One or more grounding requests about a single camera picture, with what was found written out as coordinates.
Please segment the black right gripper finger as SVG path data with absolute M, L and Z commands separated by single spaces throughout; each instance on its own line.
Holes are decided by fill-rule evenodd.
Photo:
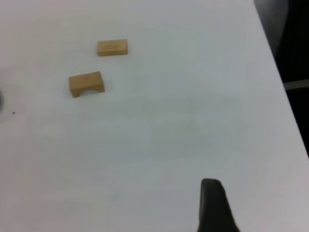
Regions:
M 217 179 L 201 181 L 199 232 L 238 232 L 225 189 Z

